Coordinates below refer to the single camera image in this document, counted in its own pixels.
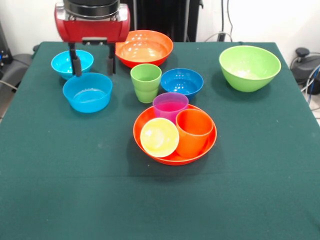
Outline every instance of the orange plate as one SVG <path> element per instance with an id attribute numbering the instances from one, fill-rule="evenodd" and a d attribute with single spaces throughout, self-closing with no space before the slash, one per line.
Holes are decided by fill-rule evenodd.
<path id="1" fill-rule="evenodd" d="M 191 104 L 188 105 L 188 108 L 201 110 L 200 108 L 193 106 Z M 156 117 L 156 115 L 155 115 L 154 107 L 151 106 L 137 117 L 137 119 L 135 120 L 135 123 L 133 125 L 134 140 L 135 140 L 136 144 L 138 144 L 138 146 L 145 153 L 146 153 L 146 151 L 144 150 L 144 148 L 142 147 L 141 142 L 140 142 L 140 132 L 141 132 L 141 129 L 143 128 L 143 126 L 149 120 L 154 119 L 155 117 Z M 146 154 L 148 156 L 150 156 L 151 158 L 153 158 L 154 160 L 156 160 L 157 162 L 162 163 L 162 164 L 167 164 L 167 165 L 172 165 L 172 166 L 185 165 L 185 164 L 189 164 L 189 163 L 192 163 L 192 162 L 198 160 L 199 158 L 204 156 L 207 152 L 209 152 L 209 150 L 214 146 L 216 140 L 217 140 L 217 128 L 216 128 L 216 125 L 214 125 L 213 130 L 211 131 L 211 133 L 209 135 L 209 139 L 208 139 L 207 143 L 204 145 L 203 149 L 201 150 L 199 155 L 196 157 L 184 158 L 184 157 L 178 155 L 176 151 L 174 151 L 171 155 L 166 156 L 166 157 L 153 157 L 153 156 L 149 155 L 148 153 L 146 153 Z"/>
<path id="2" fill-rule="evenodd" d="M 130 31 L 125 42 L 115 44 L 115 55 L 129 68 L 139 64 L 161 65 L 168 58 L 174 43 L 157 31 Z"/>

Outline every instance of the lime green bowl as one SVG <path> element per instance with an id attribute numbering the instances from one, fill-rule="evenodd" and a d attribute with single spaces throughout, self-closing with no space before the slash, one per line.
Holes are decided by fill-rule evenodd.
<path id="1" fill-rule="evenodd" d="M 254 92 L 271 82 L 280 72 L 280 60 L 256 46 L 234 46 L 220 54 L 222 73 L 228 83 L 241 92 Z"/>

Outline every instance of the blue bowl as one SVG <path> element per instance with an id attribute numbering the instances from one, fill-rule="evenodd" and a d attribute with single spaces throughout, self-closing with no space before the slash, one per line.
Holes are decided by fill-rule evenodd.
<path id="1" fill-rule="evenodd" d="M 81 113 L 94 113 L 108 105 L 112 87 L 109 77 L 89 72 L 66 81 L 63 94 L 75 110 Z"/>
<path id="2" fill-rule="evenodd" d="M 82 73 L 89 73 L 94 64 L 94 56 L 83 50 L 76 50 L 76 55 L 80 58 Z M 73 77 L 69 51 L 64 51 L 55 56 L 51 61 L 51 67 L 59 75 L 68 80 Z"/>
<path id="3" fill-rule="evenodd" d="M 181 93 L 191 100 L 204 86 L 204 79 L 196 71 L 175 68 L 162 75 L 161 86 L 167 92 Z"/>

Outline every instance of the pink cup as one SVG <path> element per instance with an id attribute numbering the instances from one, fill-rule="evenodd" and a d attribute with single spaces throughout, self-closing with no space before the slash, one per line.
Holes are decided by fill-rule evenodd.
<path id="1" fill-rule="evenodd" d="M 178 92 L 166 92 L 153 100 L 155 116 L 168 119 L 174 124 L 176 124 L 178 113 L 187 109 L 188 104 L 188 98 Z"/>

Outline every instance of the white wall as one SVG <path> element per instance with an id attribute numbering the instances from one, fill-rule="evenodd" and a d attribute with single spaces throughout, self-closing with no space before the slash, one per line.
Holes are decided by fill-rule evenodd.
<path id="1" fill-rule="evenodd" d="M 43 41 L 61 41 L 54 9 L 61 0 L 0 0 L 0 22 L 12 54 L 32 53 Z"/>
<path id="2" fill-rule="evenodd" d="M 221 1 L 203 0 L 197 41 L 221 30 Z M 287 63 L 297 47 L 320 52 L 320 0 L 229 0 L 233 41 L 276 42 Z M 230 30 L 225 14 L 224 31 Z"/>
<path id="3" fill-rule="evenodd" d="M 300 46 L 320 52 L 320 0 L 229 1 L 234 41 L 276 42 L 287 62 Z M 56 2 L 61 0 L 0 0 L 0 21 L 13 54 L 31 53 L 32 47 L 42 41 L 61 40 L 54 20 Z M 221 1 L 203 2 L 199 42 L 221 30 Z M 229 27 L 225 15 L 225 31 Z"/>

